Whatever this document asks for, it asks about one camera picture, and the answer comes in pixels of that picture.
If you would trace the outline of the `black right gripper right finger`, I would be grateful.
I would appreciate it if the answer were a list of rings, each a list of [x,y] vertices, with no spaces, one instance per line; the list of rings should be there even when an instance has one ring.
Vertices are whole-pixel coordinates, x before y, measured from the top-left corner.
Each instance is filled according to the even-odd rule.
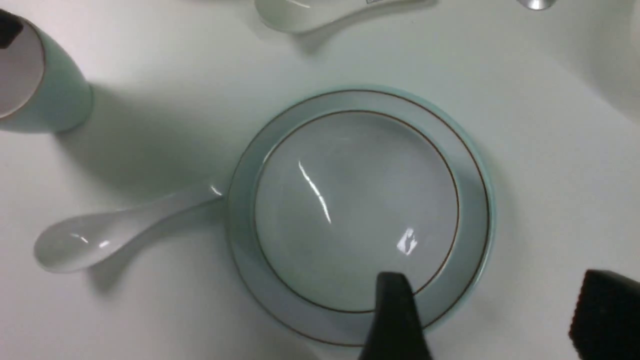
[[[608,269],[588,269],[568,335],[581,360],[638,360],[640,283]]]

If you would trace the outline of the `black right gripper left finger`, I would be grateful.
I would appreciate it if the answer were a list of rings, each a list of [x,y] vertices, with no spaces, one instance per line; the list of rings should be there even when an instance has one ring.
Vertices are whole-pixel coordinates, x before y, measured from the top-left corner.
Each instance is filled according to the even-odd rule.
[[[375,284],[374,319],[358,358],[432,360],[406,276],[380,272]]]

